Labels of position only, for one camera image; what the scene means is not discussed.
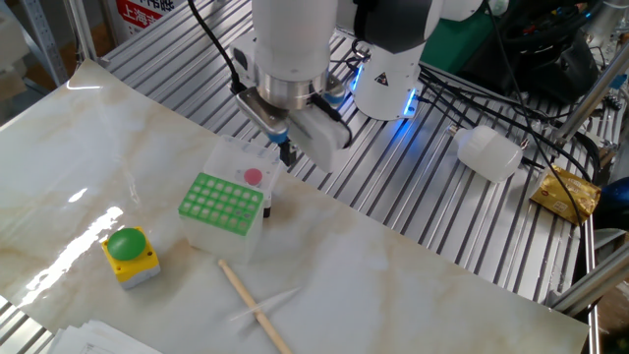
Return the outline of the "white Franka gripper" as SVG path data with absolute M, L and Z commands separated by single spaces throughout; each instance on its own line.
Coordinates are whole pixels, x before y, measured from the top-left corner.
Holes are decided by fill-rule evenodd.
M 318 107 L 289 112 L 289 139 L 324 172 L 333 172 L 347 160 L 348 130 Z M 286 166 L 297 160 L 291 141 L 279 145 L 280 159 Z

